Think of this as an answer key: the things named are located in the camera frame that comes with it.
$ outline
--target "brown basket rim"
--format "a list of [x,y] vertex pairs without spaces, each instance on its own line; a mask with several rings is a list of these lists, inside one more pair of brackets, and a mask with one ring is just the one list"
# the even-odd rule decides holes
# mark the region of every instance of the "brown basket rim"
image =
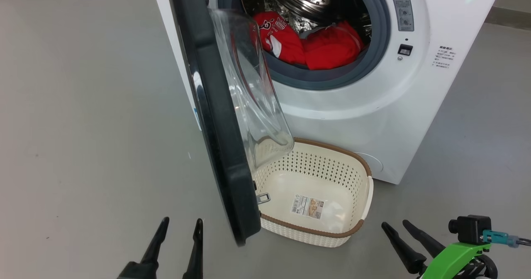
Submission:
[[[356,160],[358,160],[363,165],[363,167],[364,167],[364,169],[365,169],[365,171],[367,173],[367,176],[372,176],[372,173],[370,171],[370,167],[368,166],[367,162],[360,155],[355,154],[354,152],[349,152],[348,150],[340,148],[340,147],[337,147],[335,145],[326,144],[326,143],[317,142],[317,141],[312,141],[310,139],[308,140],[308,139],[302,139],[302,138],[297,138],[296,137],[296,138],[294,138],[294,141],[296,143],[303,143],[303,144],[313,145],[313,146],[317,146],[317,147],[322,147],[322,148],[333,150],[334,152],[339,152],[341,154],[346,154],[347,156],[351,156],[351,157],[355,158]],[[260,213],[260,217],[264,218],[265,220],[271,221],[273,223],[276,223],[276,224],[279,224],[279,225],[282,225],[282,226],[286,226],[287,228],[291,228],[291,229],[294,229],[294,230],[299,230],[299,231],[302,231],[302,232],[311,233],[311,234],[315,234],[315,235],[320,235],[320,236],[323,236],[323,237],[333,237],[333,238],[336,238],[336,239],[341,239],[343,237],[350,237],[351,235],[356,233],[358,230],[360,230],[360,228],[363,225],[363,219],[361,219],[349,231],[346,231],[346,232],[343,232],[343,233],[331,233],[331,232],[325,232],[325,231],[320,231],[320,230],[313,230],[313,229],[305,228],[305,227],[302,227],[302,226],[297,226],[297,225],[294,225],[294,224],[291,224],[291,223],[288,223],[288,222],[284,222],[284,221],[279,220],[279,219],[275,219],[275,218],[273,218],[271,216],[265,215],[264,213]]]

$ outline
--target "washing machine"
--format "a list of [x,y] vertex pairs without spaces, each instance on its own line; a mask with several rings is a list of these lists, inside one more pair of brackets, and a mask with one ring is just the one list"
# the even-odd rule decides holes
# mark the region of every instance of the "washing machine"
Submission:
[[[372,34],[355,62],[311,71],[265,54],[294,137],[360,154],[398,184],[494,0],[362,0]],[[157,0],[194,111],[168,0]],[[207,0],[243,12],[241,0]]]

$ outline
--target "plastic basket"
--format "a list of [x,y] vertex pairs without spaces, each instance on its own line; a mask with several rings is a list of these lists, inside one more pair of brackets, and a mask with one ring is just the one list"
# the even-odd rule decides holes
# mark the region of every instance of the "plastic basket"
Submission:
[[293,151],[254,173],[262,228],[304,243],[338,247],[368,214],[373,179],[358,154],[295,139]]

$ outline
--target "washing machine door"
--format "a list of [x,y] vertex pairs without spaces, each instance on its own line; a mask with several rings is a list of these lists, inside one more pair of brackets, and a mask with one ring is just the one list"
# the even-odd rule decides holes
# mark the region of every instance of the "washing machine door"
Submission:
[[209,10],[205,0],[169,0],[194,92],[197,117],[238,245],[260,230],[252,173],[290,152],[280,109],[249,17]]

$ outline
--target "empty basket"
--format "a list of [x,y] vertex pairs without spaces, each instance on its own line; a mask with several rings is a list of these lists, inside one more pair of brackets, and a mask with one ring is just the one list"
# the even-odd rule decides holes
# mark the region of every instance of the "empty basket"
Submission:
[[254,174],[262,227],[293,240],[338,247],[358,231],[373,194],[368,164],[333,145],[295,139],[293,151]]

